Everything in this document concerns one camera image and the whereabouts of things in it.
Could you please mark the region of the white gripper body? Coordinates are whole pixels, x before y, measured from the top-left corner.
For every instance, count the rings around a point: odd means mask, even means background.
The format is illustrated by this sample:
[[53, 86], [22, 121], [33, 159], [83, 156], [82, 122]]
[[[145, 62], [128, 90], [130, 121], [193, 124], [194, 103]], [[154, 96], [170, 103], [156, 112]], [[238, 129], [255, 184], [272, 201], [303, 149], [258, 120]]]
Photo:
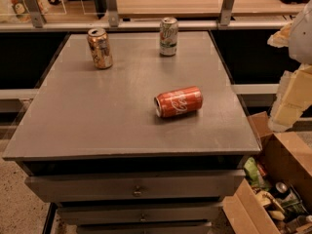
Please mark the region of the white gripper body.
[[292, 22], [289, 55], [300, 63], [312, 64], [312, 0]]

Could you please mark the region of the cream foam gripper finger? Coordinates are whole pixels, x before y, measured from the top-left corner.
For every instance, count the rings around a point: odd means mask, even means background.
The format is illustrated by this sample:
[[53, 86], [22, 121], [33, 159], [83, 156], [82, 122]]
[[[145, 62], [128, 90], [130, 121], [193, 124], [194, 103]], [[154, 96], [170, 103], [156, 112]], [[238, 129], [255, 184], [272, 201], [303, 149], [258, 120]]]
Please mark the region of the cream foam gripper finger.
[[267, 40], [267, 44], [276, 48], [288, 47], [292, 23], [283, 26], [279, 31], [275, 32]]
[[295, 72], [285, 71], [272, 105], [268, 127], [273, 132], [290, 129], [312, 105], [312, 65], [302, 64]]

